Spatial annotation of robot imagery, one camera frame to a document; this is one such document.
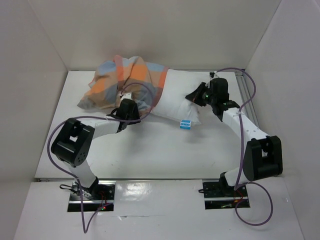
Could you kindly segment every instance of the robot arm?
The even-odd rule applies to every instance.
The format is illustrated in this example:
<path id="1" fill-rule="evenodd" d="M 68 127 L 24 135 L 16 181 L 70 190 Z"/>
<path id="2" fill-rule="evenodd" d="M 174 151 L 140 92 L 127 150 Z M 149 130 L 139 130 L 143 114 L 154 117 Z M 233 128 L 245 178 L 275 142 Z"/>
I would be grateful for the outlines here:
<path id="1" fill-rule="evenodd" d="M 92 119 L 80 122 L 75 118 L 69 118 L 65 122 L 51 146 L 51 152 L 78 177 L 84 197 L 93 198 L 101 191 L 100 187 L 103 187 L 99 185 L 98 178 L 92 173 L 87 162 L 92 140 L 107 134 L 119 133 L 127 125 L 139 122 L 137 104 L 128 98 L 124 98 L 119 108 L 107 115 L 105 120 Z"/>
<path id="2" fill-rule="evenodd" d="M 209 104 L 213 113 L 227 124 L 240 138 L 242 117 L 244 137 L 243 170 L 239 184 L 280 175 L 283 171 L 281 141 L 277 136 L 269 136 L 253 124 L 243 112 L 239 113 L 239 105 L 229 100 L 228 82 L 224 78 L 214 78 L 208 84 L 200 86 L 185 97 L 187 100 L 203 107 Z M 239 168 L 224 172 L 220 176 L 220 184 L 224 189 L 232 189 L 236 184 Z"/>

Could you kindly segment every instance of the white table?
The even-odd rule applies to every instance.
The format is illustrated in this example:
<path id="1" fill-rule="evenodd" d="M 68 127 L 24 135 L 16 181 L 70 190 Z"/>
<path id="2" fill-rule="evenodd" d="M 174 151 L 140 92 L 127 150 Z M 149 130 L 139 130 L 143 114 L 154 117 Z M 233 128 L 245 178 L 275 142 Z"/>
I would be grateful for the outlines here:
<path id="1" fill-rule="evenodd" d="M 68 73 L 49 132 L 70 117 L 105 115 L 100 110 L 85 111 L 77 107 L 93 76 L 94 71 Z M 242 98 L 235 74 L 222 72 L 219 76 L 227 79 L 230 99 L 240 105 Z M 220 173 L 239 166 L 240 139 L 214 116 L 210 106 L 199 109 L 202 125 L 191 130 L 180 129 L 179 122 L 150 115 L 120 133 L 94 140 L 87 158 L 91 170 L 102 179 L 219 178 Z M 46 145 L 35 177 L 69 178 L 51 164 Z"/>
<path id="2" fill-rule="evenodd" d="M 258 182 L 274 205 L 264 226 L 245 225 L 234 209 L 205 210 L 201 180 L 117 181 L 114 211 L 98 213 L 87 234 L 80 213 L 67 212 L 69 192 L 59 189 L 63 182 L 34 182 L 14 240 L 303 240 L 284 180 Z M 270 211 L 265 192 L 254 185 L 247 190 L 251 208 L 239 213 L 247 221 L 264 221 Z M 85 213 L 87 222 L 91 214 Z"/>

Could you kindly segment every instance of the blanket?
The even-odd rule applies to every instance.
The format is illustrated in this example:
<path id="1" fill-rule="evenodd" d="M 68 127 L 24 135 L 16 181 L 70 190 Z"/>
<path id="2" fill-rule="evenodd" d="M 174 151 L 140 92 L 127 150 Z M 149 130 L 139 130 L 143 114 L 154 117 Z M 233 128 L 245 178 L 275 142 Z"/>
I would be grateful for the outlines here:
<path id="1" fill-rule="evenodd" d="M 160 100 L 164 89 L 168 67 L 145 62 L 141 57 L 129 59 L 116 55 L 113 61 L 102 63 L 96 70 L 91 88 L 78 103 L 82 109 L 119 107 L 120 92 L 129 84 L 124 93 L 132 93 L 132 98 L 138 105 L 140 115 L 154 108 Z"/>

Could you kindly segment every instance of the white pillow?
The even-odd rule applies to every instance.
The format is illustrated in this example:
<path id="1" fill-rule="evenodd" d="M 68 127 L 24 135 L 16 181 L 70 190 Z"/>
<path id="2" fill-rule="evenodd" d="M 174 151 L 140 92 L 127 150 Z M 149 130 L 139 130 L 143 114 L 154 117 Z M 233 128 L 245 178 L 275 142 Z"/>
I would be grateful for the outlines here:
<path id="1" fill-rule="evenodd" d="M 179 71 L 169 69 L 161 98 L 152 110 L 154 115 L 175 121 L 191 120 L 192 125 L 201 124 L 198 106 L 186 99 L 186 95 L 209 82 L 208 72 Z"/>

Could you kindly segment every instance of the small blue box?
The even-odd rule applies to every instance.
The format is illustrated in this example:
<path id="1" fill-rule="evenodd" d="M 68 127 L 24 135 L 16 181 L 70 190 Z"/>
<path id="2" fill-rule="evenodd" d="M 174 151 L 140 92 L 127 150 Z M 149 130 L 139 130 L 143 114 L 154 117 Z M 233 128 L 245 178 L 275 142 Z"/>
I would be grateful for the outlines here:
<path id="1" fill-rule="evenodd" d="M 191 129 L 191 121 L 190 120 L 182 120 L 180 122 L 180 128 L 181 129 L 188 129 L 190 130 Z"/>

